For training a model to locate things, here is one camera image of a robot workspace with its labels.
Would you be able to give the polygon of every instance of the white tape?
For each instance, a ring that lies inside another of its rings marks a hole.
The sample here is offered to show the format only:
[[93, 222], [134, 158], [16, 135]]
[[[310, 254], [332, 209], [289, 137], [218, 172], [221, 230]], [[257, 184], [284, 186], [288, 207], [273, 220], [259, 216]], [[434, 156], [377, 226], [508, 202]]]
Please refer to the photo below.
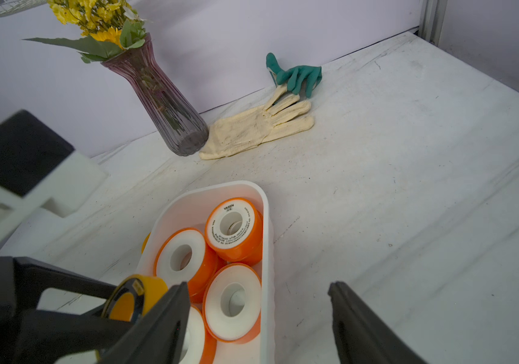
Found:
[[255, 223], [254, 208], [248, 202], [225, 201], [209, 217], [206, 236], [212, 246], [230, 249], [247, 239]]
[[203, 323], [203, 317], [196, 308], [191, 307], [179, 363], [199, 364], [204, 348], [205, 324]]
[[208, 288], [205, 320], [219, 339], [235, 341], [256, 324], [261, 311], [261, 283], [248, 266], [224, 268]]
[[156, 276], [171, 287], [189, 282], [205, 256], [205, 237], [198, 230], [179, 232], [162, 249], [156, 263]]

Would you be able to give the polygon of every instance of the metal frame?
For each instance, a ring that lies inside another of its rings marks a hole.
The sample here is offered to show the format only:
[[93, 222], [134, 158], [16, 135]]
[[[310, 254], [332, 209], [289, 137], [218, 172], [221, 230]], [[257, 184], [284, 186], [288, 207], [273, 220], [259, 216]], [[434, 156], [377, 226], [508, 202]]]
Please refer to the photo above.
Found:
[[424, 0], [421, 7], [419, 37], [433, 45], [439, 45], [444, 24], [447, 0]]
[[46, 4], [45, 0], [0, 0], [0, 17], [20, 13], [44, 4]]

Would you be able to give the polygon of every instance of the purple glass vase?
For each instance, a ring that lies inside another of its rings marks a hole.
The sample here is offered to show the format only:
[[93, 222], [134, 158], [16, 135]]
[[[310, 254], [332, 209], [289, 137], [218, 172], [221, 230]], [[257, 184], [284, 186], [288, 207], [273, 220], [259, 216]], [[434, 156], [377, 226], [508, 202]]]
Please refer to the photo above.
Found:
[[150, 33], [144, 40], [102, 64], [130, 82], [169, 149], [193, 154], [209, 137], [207, 124], [156, 63]]

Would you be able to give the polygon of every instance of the sunflower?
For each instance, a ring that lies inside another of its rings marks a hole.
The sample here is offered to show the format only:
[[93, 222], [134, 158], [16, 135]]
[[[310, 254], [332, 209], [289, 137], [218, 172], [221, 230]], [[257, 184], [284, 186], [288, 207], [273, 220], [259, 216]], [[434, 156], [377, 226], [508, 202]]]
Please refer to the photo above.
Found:
[[92, 38], [99, 40], [99, 41], [106, 41], [106, 42], [112, 42], [118, 47], [124, 49], [122, 45], [120, 44], [120, 34], [122, 33], [121, 29], [116, 29], [111, 27], [108, 30], [104, 30], [102, 32], [98, 32], [96, 34], [92, 33], [90, 34]]

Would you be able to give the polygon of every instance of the orange tape roll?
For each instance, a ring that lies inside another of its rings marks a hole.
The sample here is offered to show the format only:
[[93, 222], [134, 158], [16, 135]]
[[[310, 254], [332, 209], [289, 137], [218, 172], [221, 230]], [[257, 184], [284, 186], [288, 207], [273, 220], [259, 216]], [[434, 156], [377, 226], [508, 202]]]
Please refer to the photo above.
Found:
[[262, 215], [246, 199], [229, 199], [207, 219], [205, 239], [220, 258], [253, 266], [262, 259]]
[[213, 277], [203, 299], [207, 331], [221, 342], [245, 344], [261, 329], [261, 279], [249, 266], [234, 263]]
[[191, 302], [203, 302], [205, 289], [213, 274], [225, 262], [205, 243], [205, 237], [193, 228], [181, 229], [171, 235], [156, 255], [152, 273], [169, 287], [187, 282]]
[[217, 340], [207, 332], [201, 311], [191, 306], [179, 364], [212, 364], [216, 349]]
[[106, 301], [102, 317], [135, 323], [168, 291], [164, 280], [133, 274]]

